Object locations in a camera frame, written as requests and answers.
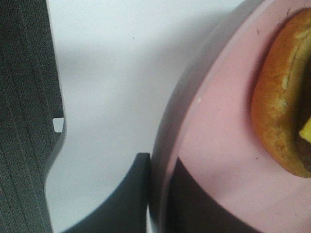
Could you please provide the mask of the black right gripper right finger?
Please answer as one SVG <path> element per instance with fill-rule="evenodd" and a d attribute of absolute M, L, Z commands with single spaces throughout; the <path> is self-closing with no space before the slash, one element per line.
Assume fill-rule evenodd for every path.
<path fill-rule="evenodd" d="M 244 224 L 201 189 L 178 159 L 167 204 L 169 233 L 243 233 Z"/>

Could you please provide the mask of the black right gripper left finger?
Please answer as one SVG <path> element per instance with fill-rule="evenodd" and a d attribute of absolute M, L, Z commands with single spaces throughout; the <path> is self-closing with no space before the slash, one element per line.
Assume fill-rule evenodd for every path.
<path fill-rule="evenodd" d="M 145 233 L 150 154 L 138 153 L 116 190 L 66 233 Z"/>

